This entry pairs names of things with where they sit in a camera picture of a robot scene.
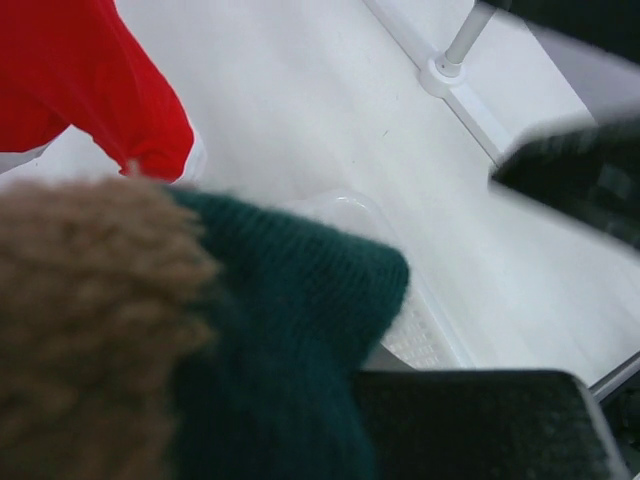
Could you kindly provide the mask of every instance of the white floor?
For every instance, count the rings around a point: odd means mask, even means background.
[[[433,3],[443,36],[457,28],[440,22],[450,1]],[[201,131],[212,157],[206,187],[270,205],[339,187],[369,196],[477,366],[561,368],[593,383],[640,349],[636,257],[488,189],[489,158],[425,94],[415,66],[359,0],[119,7]],[[510,42],[498,43],[485,42],[492,55],[472,60],[499,63]],[[519,74],[521,93],[509,82],[491,92],[490,75],[476,67],[482,91],[501,111],[537,112],[533,123],[584,113],[539,45],[527,48],[522,58],[538,70]],[[105,172],[115,172],[108,159],[69,131],[2,181]]]

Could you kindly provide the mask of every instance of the dark green knitted hat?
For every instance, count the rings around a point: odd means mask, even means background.
[[[226,291],[198,306],[216,348],[175,376],[178,478],[375,478],[350,376],[401,307],[403,257],[229,197],[172,194],[199,214]]]

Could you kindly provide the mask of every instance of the transparent plastic lid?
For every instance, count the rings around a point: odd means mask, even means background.
[[[393,245],[404,253],[411,266],[411,284],[402,312],[382,340],[391,353],[420,370],[473,366],[415,268],[410,252],[373,201],[349,190],[338,190],[284,207],[340,230]]]

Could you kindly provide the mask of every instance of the red fabric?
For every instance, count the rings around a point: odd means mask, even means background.
[[[127,173],[183,172],[193,131],[173,89],[113,0],[0,0],[0,152],[23,152],[71,124]]]

